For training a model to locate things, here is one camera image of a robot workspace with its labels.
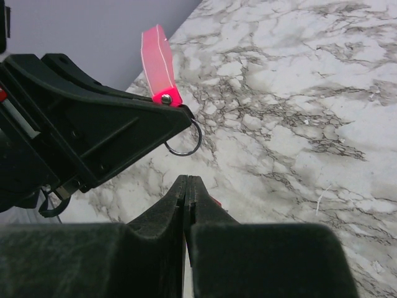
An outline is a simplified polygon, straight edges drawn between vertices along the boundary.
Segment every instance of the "marble surface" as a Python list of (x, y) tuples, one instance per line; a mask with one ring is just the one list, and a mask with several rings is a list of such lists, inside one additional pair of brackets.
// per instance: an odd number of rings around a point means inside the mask
[(361, 297), (397, 297), (397, 2), (204, 0), (170, 43), (202, 148), (159, 147), (63, 222), (128, 222), (199, 175), (240, 222), (331, 227)]

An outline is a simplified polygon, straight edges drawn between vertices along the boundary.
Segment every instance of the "screw hole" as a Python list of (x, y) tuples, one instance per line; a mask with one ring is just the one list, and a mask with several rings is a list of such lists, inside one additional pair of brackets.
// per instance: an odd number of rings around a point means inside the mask
[(63, 57), (60, 57), (60, 61), (61, 61), (62, 63), (64, 63), (64, 64), (69, 64), (69, 62), (68, 62), (65, 58), (63, 58)]

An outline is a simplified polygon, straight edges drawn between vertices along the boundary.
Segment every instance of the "metal ring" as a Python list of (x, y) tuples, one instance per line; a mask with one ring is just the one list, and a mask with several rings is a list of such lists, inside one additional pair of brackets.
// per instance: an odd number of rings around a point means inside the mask
[(196, 126), (197, 132), (198, 132), (198, 143), (197, 143), (196, 147), (190, 152), (178, 152), (178, 151), (175, 151), (174, 149), (172, 149), (167, 144), (167, 142), (165, 142), (164, 145), (167, 147), (168, 151), (170, 151), (173, 155), (176, 155), (176, 156), (189, 156), (189, 155), (192, 155), (193, 153), (195, 153), (200, 148), (201, 142), (203, 141), (203, 133), (201, 131), (201, 128), (200, 128), (199, 124), (196, 122), (196, 120), (192, 119), (192, 123), (193, 123), (194, 126)]

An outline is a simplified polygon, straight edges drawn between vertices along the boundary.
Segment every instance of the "gray marble vein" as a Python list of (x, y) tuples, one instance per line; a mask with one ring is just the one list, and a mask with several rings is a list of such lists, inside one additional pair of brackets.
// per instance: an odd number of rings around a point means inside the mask
[[(240, 222), (331, 227), (361, 297), (397, 297), (397, 2), (204, 0), (170, 43), (202, 148), (159, 147), (64, 222), (128, 222), (199, 175)], [(143, 75), (128, 92), (148, 95)]]

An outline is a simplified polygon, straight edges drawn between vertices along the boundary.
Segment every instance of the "silver ring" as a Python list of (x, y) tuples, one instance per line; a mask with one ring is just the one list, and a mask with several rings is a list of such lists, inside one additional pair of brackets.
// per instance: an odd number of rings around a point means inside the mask
[(198, 132), (198, 143), (197, 143), (196, 147), (190, 152), (178, 152), (178, 151), (175, 151), (174, 149), (172, 149), (167, 144), (167, 142), (165, 142), (164, 145), (167, 147), (168, 151), (170, 151), (173, 155), (176, 155), (176, 156), (189, 156), (189, 155), (192, 155), (193, 153), (195, 153), (200, 148), (201, 142), (203, 141), (203, 133), (201, 131), (201, 128), (200, 128), (199, 124), (196, 122), (196, 120), (192, 119), (192, 123), (193, 123), (194, 126), (196, 126), (197, 132)]

